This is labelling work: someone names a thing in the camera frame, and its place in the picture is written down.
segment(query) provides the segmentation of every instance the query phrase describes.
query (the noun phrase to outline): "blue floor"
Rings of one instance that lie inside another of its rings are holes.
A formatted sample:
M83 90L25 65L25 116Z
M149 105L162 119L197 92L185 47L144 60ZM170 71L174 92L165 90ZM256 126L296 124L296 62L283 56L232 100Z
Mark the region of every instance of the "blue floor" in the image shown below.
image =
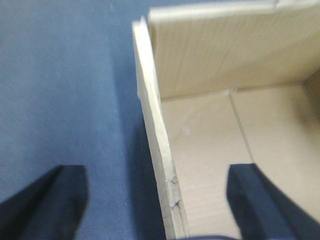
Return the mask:
M0 201L55 165L83 164L77 240L165 238L131 21L186 2L199 1L0 1Z

